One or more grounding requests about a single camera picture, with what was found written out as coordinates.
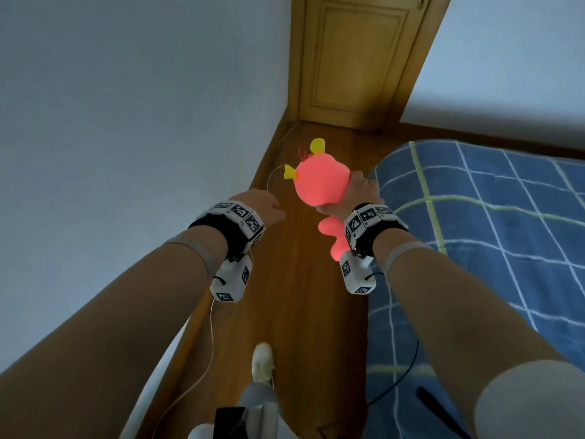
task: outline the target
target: baseboard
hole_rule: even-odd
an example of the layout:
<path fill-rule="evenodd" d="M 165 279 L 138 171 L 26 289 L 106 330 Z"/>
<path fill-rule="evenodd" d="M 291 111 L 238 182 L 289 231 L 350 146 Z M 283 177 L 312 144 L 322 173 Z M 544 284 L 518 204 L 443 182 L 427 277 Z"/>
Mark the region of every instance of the baseboard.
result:
<path fill-rule="evenodd" d="M 266 153 L 262 157 L 256 174 L 252 180 L 250 188 L 264 189 L 266 182 L 270 175 L 270 169 L 273 165 L 274 158 L 278 151 L 278 144 L 290 130 L 292 124 L 288 119 L 288 108 L 282 114 L 274 135 L 268 144 Z M 209 317 L 209 308 L 211 306 L 212 296 L 211 292 L 206 291 L 201 298 L 201 301 L 193 311 L 189 319 L 185 332 L 183 333 L 175 353 L 168 364 L 165 374 L 158 386 L 157 392 L 150 403 L 149 409 L 144 416 L 140 430 L 136 435 L 137 439 L 151 439 L 153 430 L 160 416 L 165 412 L 168 406 L 171 405 L 175 396 L 176 390 L 184 376 L 184 369 L 189 357 L 193 351 L 197 335 L 201 328 L 201 324 Z"/>
<path fill-rule="evenodd" d="M 567 157 L 570 159 L 585 159 L 585 150 L 546 145 L 535 141 L 506 139 L 471 132 L 461 132 L 438 127 L 411 125 L 399 123 L 394 135 L 405 141 L 424 139 L 453 139 L 474 143 L 481 146 L 496 147 L 524 151 L 533 154 L 549 155 L 551 157 Z"/>

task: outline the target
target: yellow toy ear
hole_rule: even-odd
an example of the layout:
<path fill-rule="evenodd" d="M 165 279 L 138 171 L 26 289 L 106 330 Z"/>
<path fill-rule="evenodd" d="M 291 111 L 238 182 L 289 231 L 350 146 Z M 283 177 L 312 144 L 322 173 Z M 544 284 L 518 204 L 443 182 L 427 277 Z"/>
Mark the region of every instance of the yellow toy ear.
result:
<path fill-rule="evenodd" d="M 311 142 L 311 152 L 313 154 L 325 154 L 325 140 L 314 139 Z"/>
<path fill-rule="evenodd" d="M 284 179 L 296 180 L 296 169 L 290 165 L 284 165 Z"/>

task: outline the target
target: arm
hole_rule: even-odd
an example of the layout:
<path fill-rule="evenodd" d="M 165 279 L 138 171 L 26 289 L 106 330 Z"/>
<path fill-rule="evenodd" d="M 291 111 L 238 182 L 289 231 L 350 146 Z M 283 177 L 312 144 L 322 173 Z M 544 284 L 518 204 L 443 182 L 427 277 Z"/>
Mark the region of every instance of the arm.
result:
<path fill-rule="evenodd" d="M 378 184 L 354 173 L 343 202 L 320 211 L 345 220 L 364 202 L 382 202 Z M 382 232 L 373 246 L 378 264 L 412 241 L 417 238 L 401 229 Z M 564 361 L 508 303 L 434 250 L 409 250 L 384 273 L 429 363 L 470 426 L 481 391 L 503 371 L 541 359 Z"/>
<path fill-rule="evenodd" d="M 232 199 L 269 227 L 283 220 L 267 191 Z M 228 251 L 211 227 L 184 232 L 220 265 Z M 169 343 L 208 285 L 203 260 L 165 244 L 131 266 L 0 375 L 6 437 L 117 437 Z"/>

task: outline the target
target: bed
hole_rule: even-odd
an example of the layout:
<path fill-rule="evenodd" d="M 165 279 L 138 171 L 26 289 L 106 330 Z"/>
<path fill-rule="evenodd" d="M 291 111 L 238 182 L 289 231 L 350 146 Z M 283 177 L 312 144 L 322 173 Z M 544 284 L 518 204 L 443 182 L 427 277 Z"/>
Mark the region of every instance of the bed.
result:
<path fill-rule="evenodd" d="M 392 152 L 371 178 L 415 236 L 479 276 L 585 370 L 585 162 L 422 140 Z M 402 376 L 417 344 L 385 281 L 377 282 L 367 400 Z M 457 438 L 416 398 L 419 386 L 466 428 L 420 347 L 412 371 L 369 408 L 363 437 Z"/>

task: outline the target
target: pink plush toy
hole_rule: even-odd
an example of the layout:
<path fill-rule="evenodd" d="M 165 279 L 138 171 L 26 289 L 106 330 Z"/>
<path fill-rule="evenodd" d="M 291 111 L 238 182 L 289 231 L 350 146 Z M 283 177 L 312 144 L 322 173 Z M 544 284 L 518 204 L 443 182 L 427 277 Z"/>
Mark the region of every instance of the pink plush toy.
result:
<path fill-rule="evenodd" d="M 343 163 L 325 154 L 325 140 L 311 142 L 311 152 L 295 168 L 284 165 L 284 178 L 292 179 L 299 198 L 310 206 L 339 203 L 349 184 L 350 171 Z M 319 232 L 337 238 L 331 247 L 331 257 L 337 262 L 349 250 L 345 238 L 344 224 L 337 217 L 330 216 L 319 222 Z"/>

